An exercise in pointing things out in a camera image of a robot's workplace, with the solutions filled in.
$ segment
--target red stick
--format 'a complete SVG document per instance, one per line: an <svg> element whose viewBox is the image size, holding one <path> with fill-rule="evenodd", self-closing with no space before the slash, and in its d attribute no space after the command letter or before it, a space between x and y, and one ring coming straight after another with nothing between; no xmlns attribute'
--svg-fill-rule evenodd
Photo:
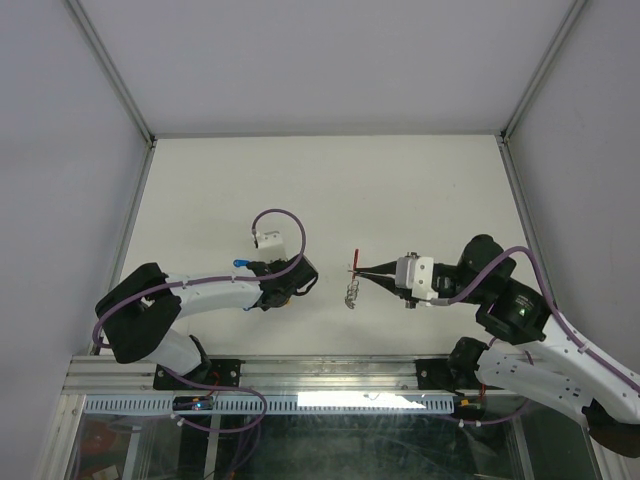
<svg viewBox="0 0 640 480"><path fill-rule="evenodd" d="M356 248L356 251L353 254L353 273L351 274L351 280L356 279L356 267L358 266L358 255L360 254L360 249Z"/></svg>

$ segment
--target black bracket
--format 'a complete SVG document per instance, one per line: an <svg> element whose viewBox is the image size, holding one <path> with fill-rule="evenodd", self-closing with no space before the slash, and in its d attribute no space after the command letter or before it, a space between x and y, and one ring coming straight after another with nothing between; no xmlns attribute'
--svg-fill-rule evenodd
<svg viewBox="0 0 640 480"><path fill-rule="evenodd" d="M220 387L237 387L240 384L242 361L229 358L209 357L211 368L206 378L198 383ZM154 390L202 390L185 385L181 381L169 375L160 365L156 366L153 377Z"/></svg>
<svg viewBox="0 0 640 480"><path fill-rule="evenodd" d="M482 385L475 378L454 377L448 358L428 358L415 361L418 390L446 390L464 396L460 390L478 390Z"/></svg>

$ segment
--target white ceiling panel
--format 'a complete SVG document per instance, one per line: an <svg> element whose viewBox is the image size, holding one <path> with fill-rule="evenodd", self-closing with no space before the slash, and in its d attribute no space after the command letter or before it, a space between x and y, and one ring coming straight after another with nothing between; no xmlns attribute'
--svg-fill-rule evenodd
<svg viewBox="0 0 640 480"><path fill-rule="evenodd" d="M84 0L156 134L501 129L570 0Z"/></svg>

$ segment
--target enclosure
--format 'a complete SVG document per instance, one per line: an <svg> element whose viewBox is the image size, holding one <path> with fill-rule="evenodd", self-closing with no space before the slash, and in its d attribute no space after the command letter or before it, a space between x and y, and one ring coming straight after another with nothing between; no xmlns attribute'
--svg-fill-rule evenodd
<svg viewBox="0 0 640 480"><path fill-rule="evenodd" d="M362 281L355 309L344 304L356 248L367 266L414 251L455 264L489 234L528 245L576 327L640 369L634 3L4 10L3 404L19 412L3 439L8 477L640 474L553 410L522 413L514 392L463 392L504 422L450 421L461 397L421 362L442 361L462 336L490 340L471 306L404 309ZM195 393L158 389L155 365L117 364L90 344L93 308L147 262L200 274L254 258L251 220L274 207L307 230L313 291L173 326L232 384L266 395L268 414L242 434L178 427L167 412L184 414L176 405ZM288 219L260 228L298 251ZM535 285L516 260L514 277ZM188 418L239 427L252 402L215 396Z"/></svg>

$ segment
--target glass panel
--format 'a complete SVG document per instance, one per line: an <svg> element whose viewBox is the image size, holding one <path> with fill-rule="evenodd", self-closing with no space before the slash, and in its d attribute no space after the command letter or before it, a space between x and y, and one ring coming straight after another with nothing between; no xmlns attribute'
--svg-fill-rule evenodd
<svg viewBox="0 0 640 480"><path fill-rule="evenodd" d="M518 397L488 398L491 411L513 411ZM189 415L212 428L238 428L253 417ZM179 427L168 416L85 414L73 480L597 480L582 429L539 405L512 423L465 426L440 415L268 415L240 434Z"/></svg>
<svg viewBox="0 0 640 480"><path fill-rule="evenodd" d="M522 418L531 466L536 478L596 480L591 445L582 428L564 415L536 405Z"/></svg>

